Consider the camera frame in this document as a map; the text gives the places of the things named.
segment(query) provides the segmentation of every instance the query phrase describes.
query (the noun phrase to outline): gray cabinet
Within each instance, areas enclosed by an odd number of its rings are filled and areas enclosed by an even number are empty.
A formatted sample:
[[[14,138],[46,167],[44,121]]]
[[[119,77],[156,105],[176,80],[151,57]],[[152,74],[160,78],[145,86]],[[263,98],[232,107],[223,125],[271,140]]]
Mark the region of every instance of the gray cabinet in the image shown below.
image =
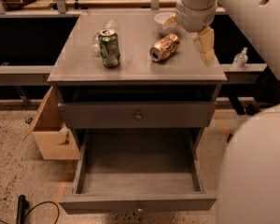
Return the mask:
[[[85,12],[49,76],[66,126],[77,139],[83,133],[73,194],[60,200],[69,214],[207,210],[216,200],[203,189],[195,151],[226,78],[217,61],[200,60],[193,34],[183,31],[180,50],[152,62],[155,14]],[[114,69],[91,54],[90,38],[108,20],[120,27]]]

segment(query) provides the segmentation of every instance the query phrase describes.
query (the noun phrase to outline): white bowl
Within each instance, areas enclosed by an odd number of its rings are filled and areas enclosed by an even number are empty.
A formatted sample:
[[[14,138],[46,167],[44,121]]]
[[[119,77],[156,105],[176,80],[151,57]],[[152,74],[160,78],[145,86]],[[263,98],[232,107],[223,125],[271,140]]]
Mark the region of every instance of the white bowl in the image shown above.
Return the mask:
[[[164,23],[172,16],[174,16],[174,12],[162,12],[162,13],[158,13],[155,16],[157,30],[161,35],[168,35],[168,34],[178,35],[179,26],[163,29]]]

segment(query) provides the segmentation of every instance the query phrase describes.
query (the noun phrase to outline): can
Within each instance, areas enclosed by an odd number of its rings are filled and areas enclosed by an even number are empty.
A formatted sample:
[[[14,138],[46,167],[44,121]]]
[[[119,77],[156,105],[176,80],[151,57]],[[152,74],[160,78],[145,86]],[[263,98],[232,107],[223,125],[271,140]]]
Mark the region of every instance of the can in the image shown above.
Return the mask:
[[[103,64],[112,68],[120,64],[119,37],[113,29],[104,29],[98,35]]]
[[[149,51],[153,61],[159,62],[167,59],[174,53],[180,45],[179,37],[175,34],[169,34],[162,40],[155,43]]]

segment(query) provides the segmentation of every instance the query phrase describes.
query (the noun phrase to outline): power cord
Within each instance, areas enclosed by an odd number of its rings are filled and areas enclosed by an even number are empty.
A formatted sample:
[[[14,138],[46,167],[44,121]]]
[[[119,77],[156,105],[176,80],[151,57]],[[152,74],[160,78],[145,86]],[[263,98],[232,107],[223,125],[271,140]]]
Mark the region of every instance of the power cord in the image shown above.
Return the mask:
[[[47,204],[47,203],[51,203],[51,204],[55,205],[56,208],[57,208],[57,216],[56,216],[56,219],[55,219],[55,222],[54,222],[54,224],[56,224],[57,221],[58,221],[58,219],[59,219],[60,210],[59,210],[58,205],[57,205],[56,203],[54,203],[54,202],[51,202],[51,201],[42,202],[42,203],[39,203],[38,205],[34,206],[34,207],[31,208],[31,209],[29,210],[29,212],[25,215],[25,218],[27,218],[27,216],[28,216],[33,210],[35,210],[38,206],[43,205],[43,204]],[[5,222],[5,221],[3,221],[3,220],[0,220],[0,222],[1,222],[1,223],[4,223],[4,224],[8,224],[7,222]]]

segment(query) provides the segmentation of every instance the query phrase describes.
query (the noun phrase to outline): floor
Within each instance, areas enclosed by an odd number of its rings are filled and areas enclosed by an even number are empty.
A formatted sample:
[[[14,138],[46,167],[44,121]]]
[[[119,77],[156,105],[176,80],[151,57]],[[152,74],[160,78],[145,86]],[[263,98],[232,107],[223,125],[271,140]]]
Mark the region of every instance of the floor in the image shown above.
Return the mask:
[[[76,161],[44,161],[31,134],[25,134],[36,106],[22,110],[21,105],[0,105],[0,219],[15,223],[17,203],[25,195],[30,207],[45,201],[57,203],[71,193]],[[232,108],[218,108],[198,147],[204,188],[215,192],[217,177],[227,138],[246,120]],[[56,207],[47,203],[38,206],[25,223],[54,223]],[[123,213],[67,215],[60,207],[58,223],[62,224],[134,224],[134,223],[191,223],[215,224],[216,204],[209,211],[171,213]]]

